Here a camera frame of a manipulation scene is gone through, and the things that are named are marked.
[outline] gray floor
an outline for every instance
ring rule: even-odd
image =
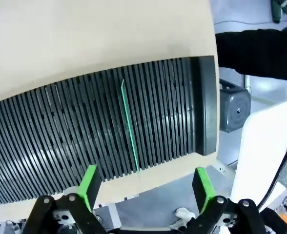
[[[257,28],[283,29],[287,22],[280,24],[271,22],[269,0],[210,0],[215,32],[243,31]],[[243,78],[234,70],[221,68],[220,77],[233,83],[243,85]],[[252,95],[267,98],[274,102],[287,100],[287,81],[271,78],[251,77]],[[252,102],[252,111],[266,108],[265,105]],[[223,163],[231,163],[238,158],[242,130],[232,133],[220,133],[218,159]],[[208,168],[208,174],[216,191],[221,194],[230,193],[231,182],[223,178],[214,168]],[[139,197],[116,204],[121,223],[133,227],[165,227],[173,223],[176,208],[185,206],[198,212],[191,187],[192,175],[173,181],[157,189],[140,194]],[[112,228],[112,220],[107,207],[99,208],[96,214],[103,218],[103,225]]]

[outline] green thin board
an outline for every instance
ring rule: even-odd
[[[88,196],[87,196],[87,190],[88,187],[90,185],[90,182],[95,174],[97,166],[96,165],[89,165],[89,167],[87,168],[87,171],[85,172],[85,175],[80,183],[79,186],[79,190],[77,192],[77,194],[83,198],[87,208],[89,209],[89,211],[91,212],[91,207],[89,205],[89,201],[88,201]]]
[[[214,188],[212,186],[211,180],[208,177],[206,169],[203,167],[199,167],[199,168],[197,168],[197,170],[198,170],[199,177],[201,179],[201,182],[203,184],[203,188],[204,188],[204,191],[206,194],[205,202],[204,202],[203,208],[200,212],[202,214],[205,211],[208,202],[215,197],[215,191],[214,191]]]
[[[137,169],[137,172],[139,173],[137,145],[136,145],[136,141],[135,141],[135,134],[134,134],[132,119],[130,117],[130,110],[129,110],[129,104],[128,104],[128,98],[127,98],[127,92],[126,92],[126,86],[125,86],[125,80],[124,79],[122,81],[121,91],[122,91],[123,102],[124,102],[124,107],[125,107],[128,130],[129,130],[129,134],[130,134],[130,141],[132,143],[132,148],[133,148],[133,153],[134,153],[134,158],[135,158],[135,163],[136,163],[136,169]]]

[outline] beige tabletop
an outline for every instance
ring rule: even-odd
[[[209,0],[0,0],[0,100],[104,69],[209,55],[218,67]],[[105,182],[96,203],[153,189],[215,158],[194,153]],[[32,204],[0,205],[0,221],[28,217]]]

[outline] cable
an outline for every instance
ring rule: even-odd
[[[241,23],[241,24],[247,24],[247,25],[260,25],[260,24],[271,24],[274,23],[273,21],[268,21],[268,22],[255,22],[255,23],[250,23],[250,22],[243,22],[243,21],[238,21],[238,20],[224,20],[221,22],[214,23],[214,25],[222,24],[222,23]]]
[[[263,197],[263,199],[261,200],[260,204],[257,205],[257,209],[258,210],[265,204],[265,202],[267,201],[267,199],[271,195],[272,191],[274,190],[274,188],[275,188],[275,186],[276,186],[276,184],[278,182],[278,178],[279,178],[279,176],[281,174],[281,171],[283,170],[283,168],[284,168],[286,163],[287,163],[287,152],[286,152],[284,158],[281,161],[281,164],[280,164],[280,166],[278,168],[278,171],[277,171],[277,173],[276,173],[276,175],[275,175],[275,177],[274,177],[269,189],[267,190],[267,192],[266,192],[265,196]]]

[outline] bolt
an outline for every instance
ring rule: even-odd
[[[70,200],[70,201],[74,201],[74,200],[75,200],[75,197],[74,197],[74,196],[70,196],[70,197],[69,197],[69,200]]]
[[[242,204],[243,204],[245,207],[248,207],[248,206],[249,206],[249,202],[248,202],[248,201],[245,201],[245,200],[242,202]]]
[[[223,204],[224,203],[224,199],[219,197],[219,198],[217,198],[217,202],[220,203],[220,204]]]

